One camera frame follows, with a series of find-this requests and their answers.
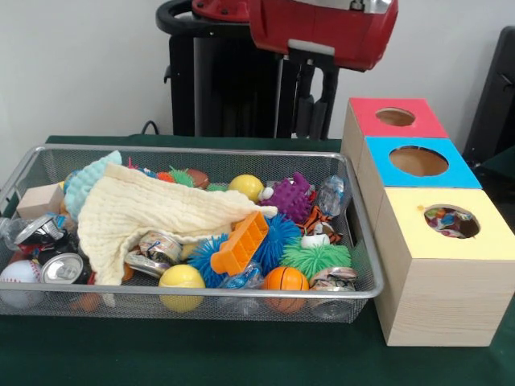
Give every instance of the green spiky ball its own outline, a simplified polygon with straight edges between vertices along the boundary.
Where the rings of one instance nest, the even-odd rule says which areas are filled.
[[[227,187],[221,183],[210,183],[206,191],[227,191]]]
[[[174,178],[175,183],[184,185],[186,187],[193,187],[193,178],[188,173],[186,173],[186,170],[177,170],[170,166],[170,174]]]
[[[350,267],[351,255],[344,245],[322,245],[303,248],[300,237],[297,242],[284,248],[281,265],[296,268],[311,280],[322,269],[331,267]]]

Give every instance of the cream towel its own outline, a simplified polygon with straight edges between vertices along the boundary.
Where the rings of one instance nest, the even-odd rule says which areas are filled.
[[[273,217],[238,191],[203,191],[109,164],[79,214],[80,246],[100,285],[120,285],[123,260],[148,231],[194,243],[230,231],[253,211]]]

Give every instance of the purple spiky toy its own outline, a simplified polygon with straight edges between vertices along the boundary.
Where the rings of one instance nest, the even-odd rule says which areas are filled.
[[[279,213],[301,224],[306,221],[311,210],[311,203],[306,196],[309,188],[309,182],[296,171],[293,182],[283,179],[280,183],[275,183],[274,194],[269,199],[262,200],[260,205],[277,207]]]

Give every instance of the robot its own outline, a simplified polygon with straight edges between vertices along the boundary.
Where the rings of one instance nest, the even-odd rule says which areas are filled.
[[[166,2],[156,20],[171,35],[174,132],[326,139],[340,68],[373,69],[397,16],[398,0]]]

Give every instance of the stacked boxes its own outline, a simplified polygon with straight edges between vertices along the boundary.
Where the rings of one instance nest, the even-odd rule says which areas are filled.
[[[377,313],[390,346],[488,346],[515,290],[515,236],[423,100],[351,99],[342,152],[381,262]],[[467,216],[463,236],[430,227]]]

